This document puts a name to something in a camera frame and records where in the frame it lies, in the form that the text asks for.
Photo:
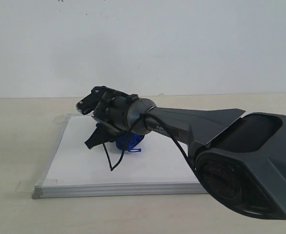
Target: whiteboard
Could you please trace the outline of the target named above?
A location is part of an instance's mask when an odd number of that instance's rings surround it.
[[[169,138],[157,133],[145,136],[136,148],[126,152],[122,162],[110,171],[102,145],[89,150],[84,142],[95,130],[91,116],[74,116],[67,123],[57,152],[42,186],[76,186],[126,183],[198,183],[181,152]],[[115,143],[106,143],[114,165],[120,155]]]
[[[286,92],[286,1],[0,0],[0,98]]]

